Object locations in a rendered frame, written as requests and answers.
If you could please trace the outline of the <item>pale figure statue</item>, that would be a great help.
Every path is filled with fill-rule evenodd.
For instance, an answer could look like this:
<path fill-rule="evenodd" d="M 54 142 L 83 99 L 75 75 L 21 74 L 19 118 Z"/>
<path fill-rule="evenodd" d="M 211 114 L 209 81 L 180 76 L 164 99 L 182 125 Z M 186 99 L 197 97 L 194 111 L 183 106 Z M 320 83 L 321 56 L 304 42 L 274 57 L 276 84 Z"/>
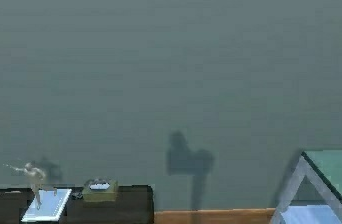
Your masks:
<path fill-rule="evenodd" d="M 57 195 L 57 188 L 50 185 L 47 182 L 47 175 L 46 172 L 43 171 L 41 168 L 35 167 L 31 162 L 28 162 L 24 165 L 23 168 L 11 166 L 6 164 L 6 167 L 16 171 L 21 172 L 27 178 L 30 188 L 34 194 L 36 199 L 36 208 L 40 209 L 42 205 L 40 191 L 52 191 L 53 195 Z"/>

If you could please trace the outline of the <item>white flat rectangular base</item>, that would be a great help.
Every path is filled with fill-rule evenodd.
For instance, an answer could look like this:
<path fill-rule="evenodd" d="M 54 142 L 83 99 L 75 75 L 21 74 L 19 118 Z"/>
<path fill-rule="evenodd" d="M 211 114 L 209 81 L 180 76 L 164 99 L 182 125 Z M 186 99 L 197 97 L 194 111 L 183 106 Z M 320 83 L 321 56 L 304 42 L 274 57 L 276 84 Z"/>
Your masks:
<path fill-rule="evenodd" d="M 58 222 L 65 210 L 71 193 L 71 189 L 58 189 L 57 194 L 51 191 L 40 190 L 40 208 L 37 208 L 37 200 L 33 199 L 25 214 L 22 216 L 21 221 L 23 223 Z"/>

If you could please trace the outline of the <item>olive green box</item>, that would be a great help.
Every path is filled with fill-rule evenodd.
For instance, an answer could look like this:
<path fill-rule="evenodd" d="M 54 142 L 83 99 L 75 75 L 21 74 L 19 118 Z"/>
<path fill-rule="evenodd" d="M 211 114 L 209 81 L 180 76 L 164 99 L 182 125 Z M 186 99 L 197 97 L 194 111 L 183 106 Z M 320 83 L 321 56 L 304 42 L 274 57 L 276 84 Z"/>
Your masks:
<path fill-rule="evenodd" d="M 115 201 L 118 194 L 118 182 L 108 179 L 88 180 L 82 190 L 85 202 Z"/>

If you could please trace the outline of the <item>grey frame glass table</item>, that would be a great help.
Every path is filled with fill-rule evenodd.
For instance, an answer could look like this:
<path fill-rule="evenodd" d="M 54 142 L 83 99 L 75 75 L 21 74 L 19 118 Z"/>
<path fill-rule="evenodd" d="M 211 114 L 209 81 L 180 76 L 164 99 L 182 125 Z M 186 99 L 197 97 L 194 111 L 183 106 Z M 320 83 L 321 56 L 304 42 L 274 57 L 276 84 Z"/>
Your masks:
<path fill-rule="evenodd" d="M 305 178 L 324 204 L 292 205 Z M 301 152 L 269 224 L 342 224 L 342 149 Z"/>

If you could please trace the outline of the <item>dark brown wooden cabinet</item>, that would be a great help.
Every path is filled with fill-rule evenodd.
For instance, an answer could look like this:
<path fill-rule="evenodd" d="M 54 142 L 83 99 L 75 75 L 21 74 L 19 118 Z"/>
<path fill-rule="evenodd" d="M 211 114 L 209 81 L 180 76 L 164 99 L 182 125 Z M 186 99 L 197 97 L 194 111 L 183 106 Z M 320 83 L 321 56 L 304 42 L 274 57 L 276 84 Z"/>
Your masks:
<path fill-rule="evenodd" d="M 0 224 L 24 224 L 21 218 L 32 200 L 29 188 L 0 189 Z M 70 197 L 58 222 L 31 224 L 154 224 L 153 190 L 120 186 L 115 201 L 100 203 Z"/>

